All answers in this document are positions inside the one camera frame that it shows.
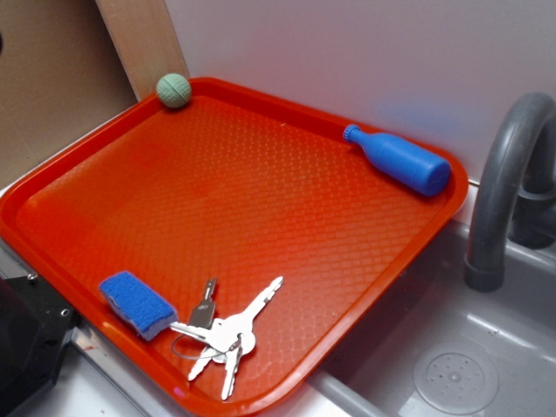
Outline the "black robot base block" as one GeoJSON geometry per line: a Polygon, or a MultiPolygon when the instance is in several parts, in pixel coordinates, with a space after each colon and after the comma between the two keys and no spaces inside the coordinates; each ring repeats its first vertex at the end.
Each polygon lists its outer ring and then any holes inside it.
{"type": "Polygon", "coordinates": [[[40,275],[1,280],[1,415],[14,416],[57,383],[75,309],[40,275]]]}

